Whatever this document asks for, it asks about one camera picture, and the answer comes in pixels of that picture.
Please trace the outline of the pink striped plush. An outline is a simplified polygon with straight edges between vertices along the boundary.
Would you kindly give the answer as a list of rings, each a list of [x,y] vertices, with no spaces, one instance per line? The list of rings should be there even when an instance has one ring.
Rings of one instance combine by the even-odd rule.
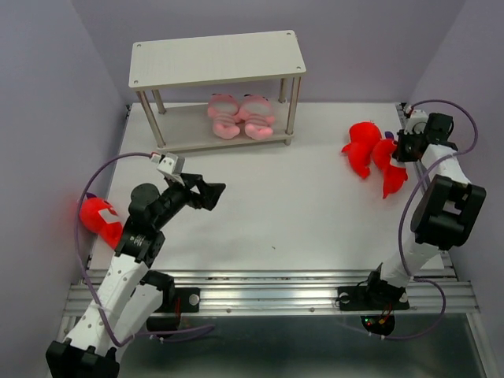
[[[272,125],[276,118],[267,98],[246,94],[239,108],[238,117],[244,124],[245,135],[249,138],[263,141],[273,135]]]
[[[221,139],[233,139],[239,133],[237,125],[239,103],[229,94],[212,94],[207,115],[212,120],[213,133]]]

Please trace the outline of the red shark plush left wall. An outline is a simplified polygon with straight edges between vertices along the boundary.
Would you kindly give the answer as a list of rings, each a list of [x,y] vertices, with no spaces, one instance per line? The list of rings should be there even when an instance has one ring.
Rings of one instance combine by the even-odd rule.
[[[123,224],[117,211],[108,201],[87,192],[79,217],[89,232],[98,235],[112,250],[117,248],[123,233]]]

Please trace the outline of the red shark plush mouth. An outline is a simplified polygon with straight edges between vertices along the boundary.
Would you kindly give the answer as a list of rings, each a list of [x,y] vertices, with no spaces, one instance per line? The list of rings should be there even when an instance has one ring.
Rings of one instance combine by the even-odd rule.
[[[393,158],[397,150],[397,143],[393,138],[381,139],[372,150],[372,161],[383,176],[383,198],[397,193],[408,180],[406,167]]]

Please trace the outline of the aluminium rail frame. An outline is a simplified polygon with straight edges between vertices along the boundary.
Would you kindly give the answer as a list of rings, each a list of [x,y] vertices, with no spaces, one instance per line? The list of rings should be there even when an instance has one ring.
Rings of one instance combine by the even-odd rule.
[[[185,153],[188,172],[227,187],[212,212],[183,210],[165,228],[154,267],[201,290],[203,317],[338,316],[336,289],[355,284],[397,248],[400,214],[419,168],[388,198],[340,151],[361,120],[402,125],[394,103],[303,103],[291,145]]]

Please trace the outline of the white two-tier shelf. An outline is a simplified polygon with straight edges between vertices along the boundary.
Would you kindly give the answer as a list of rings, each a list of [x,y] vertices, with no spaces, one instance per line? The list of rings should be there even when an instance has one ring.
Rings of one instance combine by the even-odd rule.
[[[277,80],[280,93],[266,101],[273,110],[269,143],[291,144],[302,76],[306,73],[294,31],[267,31],[134,43],[128,86],[138,102],[132,116],[146,116],[155,146],[162,152],[208,150],[253,144],[244,132],[222,139],[212,131],[206,105],[168,107],[160,92],[178,87],[245,84]]]

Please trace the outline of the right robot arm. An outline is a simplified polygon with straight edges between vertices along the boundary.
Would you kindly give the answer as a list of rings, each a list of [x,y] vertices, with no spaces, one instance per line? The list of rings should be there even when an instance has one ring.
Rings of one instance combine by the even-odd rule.
[[[480,213],[487,192],[463,173],[460,151],[450,141],[451,116],[442,113],[411,114],[397,139],[386,139],[372,158],[383,171],[401,172],[419,162],[428,188],[411,217],[409,235],[398,239],[398,252],[381,263],[361,285],[359,299],[369,309],[394,309],[405,298],[413,276],[441,251],[463,245]]]

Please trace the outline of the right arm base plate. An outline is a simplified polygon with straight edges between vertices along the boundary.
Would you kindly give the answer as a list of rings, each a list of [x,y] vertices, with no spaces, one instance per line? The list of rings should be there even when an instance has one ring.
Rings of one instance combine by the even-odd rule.
[[[340,286],[337,287],[337,292],[336,301],[342,311],[370,312],[410,308],[408,301],[401,302],[393,296],[377,293],[366,286]]]

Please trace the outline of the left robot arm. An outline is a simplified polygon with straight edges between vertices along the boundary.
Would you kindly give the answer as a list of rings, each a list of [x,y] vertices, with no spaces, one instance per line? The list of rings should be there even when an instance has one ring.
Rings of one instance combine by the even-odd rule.
[[[165,242],[162,228],[185,206],[213,210],[226,186],[183,173],[160,192],[143,183],[131,192],[129,217],[98,291],[46,361],[53,377],[116,377],[128,344],[157,309],[175,301],[173,278],[151,266]]]

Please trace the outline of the red shark plush back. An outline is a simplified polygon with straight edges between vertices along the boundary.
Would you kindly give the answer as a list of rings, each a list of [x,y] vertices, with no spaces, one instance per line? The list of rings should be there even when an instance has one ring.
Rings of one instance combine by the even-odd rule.
[[[381,140],[381,130],[371,121],[353,124],[349,129],[349,142],[341,149],[350,167],[363,180],[370,175],[371,154]]]

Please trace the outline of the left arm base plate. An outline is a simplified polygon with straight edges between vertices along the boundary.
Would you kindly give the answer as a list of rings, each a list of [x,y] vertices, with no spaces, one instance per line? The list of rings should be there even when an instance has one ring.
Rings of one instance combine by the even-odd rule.
[[[198,287],[174,287],[163,292],[161,306],[155,313],[180,316],[198,313],[201,291]]]

